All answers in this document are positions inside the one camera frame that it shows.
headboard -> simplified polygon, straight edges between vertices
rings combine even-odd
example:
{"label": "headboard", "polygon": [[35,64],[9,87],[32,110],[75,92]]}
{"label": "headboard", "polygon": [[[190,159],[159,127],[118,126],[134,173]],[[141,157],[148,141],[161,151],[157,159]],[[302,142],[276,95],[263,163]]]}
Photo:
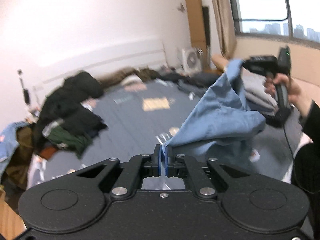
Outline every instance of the headboard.
{"label": "headboard", "polygon": [[62,85],[64,79],[79,70],[97,78],[123,67],[158,69],[167,66],[163,43],[160,39],[143,39],[103,47],[75,57],[67,58],[41,68],[41,82],[34,85],[34,94],[40,105],[45,96]]}

curtain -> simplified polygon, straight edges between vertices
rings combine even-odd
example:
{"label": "curtain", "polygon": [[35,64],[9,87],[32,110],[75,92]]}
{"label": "curtain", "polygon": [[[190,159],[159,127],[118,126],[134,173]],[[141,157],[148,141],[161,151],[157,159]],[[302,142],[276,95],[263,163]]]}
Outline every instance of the curtain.
{"label": "curtain", "polygon": [[236,48],[236,33],[230,0],[212,0],[220,50],[226,59],[231,59]]}

gray bed sheet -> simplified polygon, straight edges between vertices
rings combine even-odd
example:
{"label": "gray bed sheet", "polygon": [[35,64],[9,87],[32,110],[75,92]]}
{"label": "gray bed sheet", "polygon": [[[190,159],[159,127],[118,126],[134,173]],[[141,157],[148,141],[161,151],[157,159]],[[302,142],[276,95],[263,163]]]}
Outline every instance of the gray bed sheet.
{"label": "gray bed sheet", "polygon": [[[106,93],[93,112],[105,121],[109,129],[100,132],[81,160],[74,153],[66,151],[59,151],[51,160],[42,163],[34,160],[29,171],[29,186],[111,157],[127,162],[134,155],[152,154],[155,145],[159,144],[156,136],[161,138],[161,134],[167,134],[171,137],[169,129],[181,127],[200,100],[197,97],[190,100],[187,94],[172,83],[165,86],[153,81],[146,86],[147,90],[138,92],[128,92],[118,87]],[[142,108],[144,98],[167,98],[170,109],[145,112]],[[301,136],[298,115],[295,110],[286,124],[293,150],[297,148]],[[266,125],[265,130],[253,139],[253,145],[260,154],[260,160],[253,164],[255,170],[269,177],[282,179],[292,161],[283,130]],[[181,179],[161,176],[145,179],[143,188],[182,189],[184,184]]]}

shirt sleeve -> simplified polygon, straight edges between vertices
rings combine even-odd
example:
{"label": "shirt sleeve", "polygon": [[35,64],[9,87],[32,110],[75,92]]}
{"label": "shirt sleeve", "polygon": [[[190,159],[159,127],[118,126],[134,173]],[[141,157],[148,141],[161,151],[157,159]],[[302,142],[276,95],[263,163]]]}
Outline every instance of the shirt sleeve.
{"label": "shirt sleeve", "polygon": [[302,131],[308,135],[315,144],[320,144],[320,108],[313,102],[307,118],[304,119]]}

bed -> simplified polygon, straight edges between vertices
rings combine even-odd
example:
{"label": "bed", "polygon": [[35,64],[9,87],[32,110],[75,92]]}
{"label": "bed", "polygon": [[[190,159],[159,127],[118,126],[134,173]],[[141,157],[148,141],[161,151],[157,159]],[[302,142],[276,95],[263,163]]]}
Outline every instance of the bed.
{"label": "bed", "polygon": [[[135,41],[81,54],[44,69],[44,79],[35,86],[36,97],[41,103],[44,102],[46,94],[60,85],[66,76],[73,75],[79,69],[97,77],[106,70],[111,72],[125,66],[146,65],[153,69],[166,65],[164,47],[158,39]],[[156,144],[172,137],[170,131],[181,126],[199,98],[194,97],[191,100],[173,83],[151,81],[146,83],[146,87],[146,90],[130,92],[117,86],[105,93],[93,112],[105,121],[109,129],[100,132],[81,160],[78,160],[74,153],[66,151],[59,151],[49,161],[34,157],[29,169],[28,187],[111,157],[127,162],[134,155],[151,154]],[[154,111],[144,109],[144,100],[150,98],[159,98],[166,106]],[[301,137],[298,117],[299,113],[295,109],[286,123],[293,150],[297,148]],[[266,125],[265,130],[253,138],[253,147],[260,154],[260,160],[253,163],[255,171],[282,179],[292,163],[283,130]],[[147,178],[144,180],[143,188],[181,189],[184,188],[184,184],[178,178]]]}

